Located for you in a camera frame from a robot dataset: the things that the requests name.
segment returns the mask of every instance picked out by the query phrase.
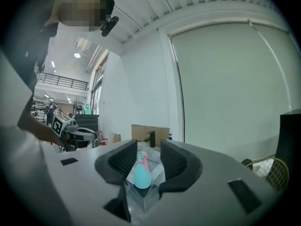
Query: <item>white roller blind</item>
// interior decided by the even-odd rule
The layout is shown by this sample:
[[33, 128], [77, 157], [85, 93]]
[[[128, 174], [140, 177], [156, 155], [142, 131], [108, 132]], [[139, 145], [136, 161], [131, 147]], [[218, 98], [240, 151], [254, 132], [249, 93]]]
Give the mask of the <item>white roller blind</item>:
[[[271, 37], [290, 81], [292, 108], [300, 108], [300, 58], [288, 35], [273, 30]], [[212, 25], [178, 34], [172, 42], [182, 81], [185, 142], [239, 161], [275, 153], [279, 116], [289, 111], [289, 103], [275, 58], [254, 28]]]

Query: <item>metal railing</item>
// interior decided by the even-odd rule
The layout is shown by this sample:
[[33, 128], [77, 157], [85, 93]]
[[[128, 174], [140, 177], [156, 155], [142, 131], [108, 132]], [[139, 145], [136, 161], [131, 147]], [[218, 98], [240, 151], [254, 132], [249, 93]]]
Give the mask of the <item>metal railing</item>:
[[80, 90], [87, 90], [88, 88], [88, 82], [74, 80], [71, 78], [58, 76], [50, 73], [40, 73], [38, 82]]

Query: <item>cardboard box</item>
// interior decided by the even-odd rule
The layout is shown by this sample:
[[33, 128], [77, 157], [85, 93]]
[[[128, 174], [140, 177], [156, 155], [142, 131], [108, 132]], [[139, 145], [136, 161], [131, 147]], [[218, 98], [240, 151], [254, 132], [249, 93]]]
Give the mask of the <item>cardboard box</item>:
[[142, 126], [142, 125], [132, 125], [132, 139], [137, 139], [138, 141], [143, 141], [150, 135], [149, 131], [155, 131], [156, 136], [156, 146], [161, 146], [161, 139], [169, 138], [169, 128], [164, 127], [153, 127], [153, 126]]
[[114, 133], [113, 143], [121, 141], [121, 135]]

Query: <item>hand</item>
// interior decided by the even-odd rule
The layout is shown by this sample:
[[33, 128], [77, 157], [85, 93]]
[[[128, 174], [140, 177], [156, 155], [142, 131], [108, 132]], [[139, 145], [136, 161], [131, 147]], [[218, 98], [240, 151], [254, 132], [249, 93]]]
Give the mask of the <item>hand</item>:
[[70, 136], [69, 136], [69, 134], [68, 133], [64, 133], [62, 136], [63, 136], [63, 138], [62, 138], [62, 140], [55, 134], [55, 133], [53, 133], [54, 135], [53, 135], [53, 140], [52, 140], [52, 142], [53, 143], [55, 143], [55, 144], [57, 144], [57, 145], [59, 145], [59, 146], [61, 146], [61, 147], [65, 147], [65, 145], [64, 145], [64, 143], [62, 142], [62, 141], [64, 141], [64, 142], [69, 142], [69, 140], [70, 140]]

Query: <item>teal spray bottle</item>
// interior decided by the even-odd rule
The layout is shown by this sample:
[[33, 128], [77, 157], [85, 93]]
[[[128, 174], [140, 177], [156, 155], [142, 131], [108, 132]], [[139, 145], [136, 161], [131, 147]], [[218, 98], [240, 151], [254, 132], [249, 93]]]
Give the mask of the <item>teal spray bottle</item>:
[[145, 152], [137, 153], [137, 165], [135, 168], [134, 185], [137, 188], [145, 189], [151, 185], [151, 173], [147, 165], [148, 154]]

